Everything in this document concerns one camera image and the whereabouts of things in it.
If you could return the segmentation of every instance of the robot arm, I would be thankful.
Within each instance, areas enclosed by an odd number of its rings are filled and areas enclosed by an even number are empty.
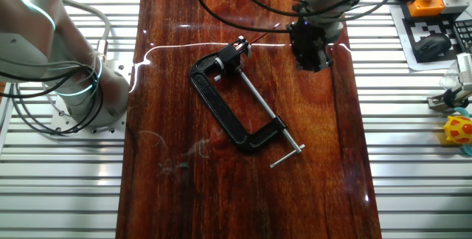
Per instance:
[[[67,15],[63,0],[0,0],[0,72],[22,78],[46,78],[74,69],[73,66],[53,66],[61,61],[89,66],[98,76],[103,91],[103,108],[91,126],[101,127],[110,125],[125,113],[129,85],[95,54]],[[84,77],[86,74],[76,74],[56,90],[69,113],[77,116],[77,121],[90,107],[94,94],[101,96],[100,92],[90,89],[91,84],[83,81]],[[0,81],[20,82],[5,77],[0,77]],[[45,84],[54,86],[58,81]]]

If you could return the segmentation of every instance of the computer mouse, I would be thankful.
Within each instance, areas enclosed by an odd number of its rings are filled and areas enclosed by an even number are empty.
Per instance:
[[[413,45],[413,53],[417,62],[432,62],[439,54],[448,51],[452,46],[451,40],[446,35],[434,34],[421,39]]]

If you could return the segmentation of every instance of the glossy wood surface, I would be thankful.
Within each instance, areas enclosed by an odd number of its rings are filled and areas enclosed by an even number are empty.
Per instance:
[[[249,0],[205,2],[247,26],[293,21]],[[117,238],[380,238],[346,31],[330,47],[332,69],[297,70],[288,35],[266,36],[245,59],[243,71],[306,145],[274,169],[292,151],[285,138],[241,154],[190,83],[194,62],[239,35],[259,33],[222,24],[197,0],[141,0]],[[218,88],[248,131],[269,120],[242,80]]]

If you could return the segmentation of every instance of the yellow object with red spots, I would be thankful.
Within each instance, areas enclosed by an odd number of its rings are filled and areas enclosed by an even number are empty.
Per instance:
[[[448,117],[444,125],[446,140],[459,144],[472,142],[472,120],[467,117]]]

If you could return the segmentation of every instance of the black c-clamp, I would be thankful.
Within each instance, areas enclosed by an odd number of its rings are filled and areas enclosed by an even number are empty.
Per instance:
[[[220,51],[206,55],[194,63],[190,70],[190,81],[222,129],[228,135],[230,141],[243,153],[250,154],[257,152],[278,134],[284,134],[285,137],[287,137],[295,150],[271,165],[271,167],[274,167],[291,154],[300,153],[304,145],[298,146],[295,143],[286,129],[287,125],[268,107],[267,103],[257,92],[247,76],[241,71],[240,56],[241,54],[250,56],[250,53],[251,45],[243,36],[240,36],[235,42],[228,44]],[[225,75],[235,73],[241,75],[256,98],[263,104],[269,115],[271,115],[272,120],[255,133],[250,134],[220,96],[217,89],[212,85],[208,75],[214,72],[218,73],[218,76],[215,77],[216,81],[219,81]]]

